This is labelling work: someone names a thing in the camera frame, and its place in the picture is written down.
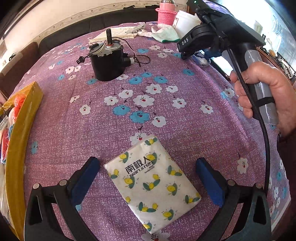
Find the bare right hand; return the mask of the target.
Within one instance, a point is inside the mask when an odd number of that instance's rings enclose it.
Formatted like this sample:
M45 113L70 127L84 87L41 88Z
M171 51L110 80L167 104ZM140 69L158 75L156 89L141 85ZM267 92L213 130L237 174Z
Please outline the bare right hand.
M295 130L295 90L286 76L263 62L252 63L241 75L246 84L269 85L278 114L277 127L283 137L291 134Z

